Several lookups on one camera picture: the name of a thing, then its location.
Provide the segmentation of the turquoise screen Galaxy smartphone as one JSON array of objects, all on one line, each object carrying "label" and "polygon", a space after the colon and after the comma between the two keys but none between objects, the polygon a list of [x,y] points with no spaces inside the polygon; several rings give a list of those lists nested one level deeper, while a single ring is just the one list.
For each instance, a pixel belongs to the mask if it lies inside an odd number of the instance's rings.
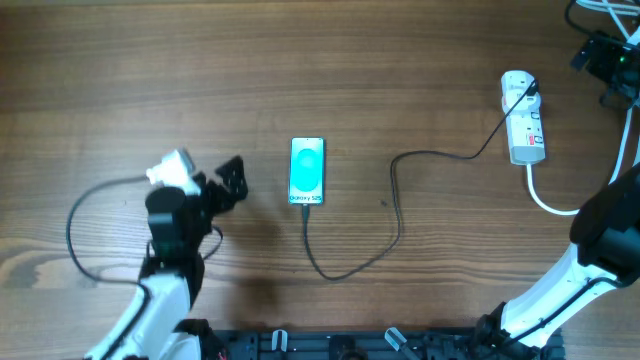
[{"label": "turquoise screen Galaxy smartphone", "polygon": [[324,201],[325,141],[321,137],[291,139],[288,200],[295,205]]}]

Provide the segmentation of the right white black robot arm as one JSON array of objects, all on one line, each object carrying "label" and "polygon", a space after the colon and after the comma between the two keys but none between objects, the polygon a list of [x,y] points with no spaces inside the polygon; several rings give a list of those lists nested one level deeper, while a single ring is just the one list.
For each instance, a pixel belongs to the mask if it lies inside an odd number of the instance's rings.
[{"label": "right white black robot arm", "polygon": [[511,163],[524,168],[529,194],[540,208],[573,223],[561,258],[525,293],[483,316],[469,349],[486,358],[531,359],[550,348],[554,332],[590,302],[638,280],[639,167],[621,170],[621,145],[606,187],[579,209],[550,207],[534,183],[534,167],[546,157],[537,81],[512,70],[502,76],[501,88]]}]

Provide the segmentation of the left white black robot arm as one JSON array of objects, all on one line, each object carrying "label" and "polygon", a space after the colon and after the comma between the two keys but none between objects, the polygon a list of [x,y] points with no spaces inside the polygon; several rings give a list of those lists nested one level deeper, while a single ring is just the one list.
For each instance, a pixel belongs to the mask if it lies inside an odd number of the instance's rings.
[{"label": "left white black robot arm", "polygon": [[224,359],[227,350],[208,321],[190,311],[204,280],[200,246],[217,232],[215,216],[248,195],[244,163],[235,156],[216,169],[217,180],[197,172],[182,150],[144,174],[153,185],[145,199],[151,239],[134,298],[88,359]]}]

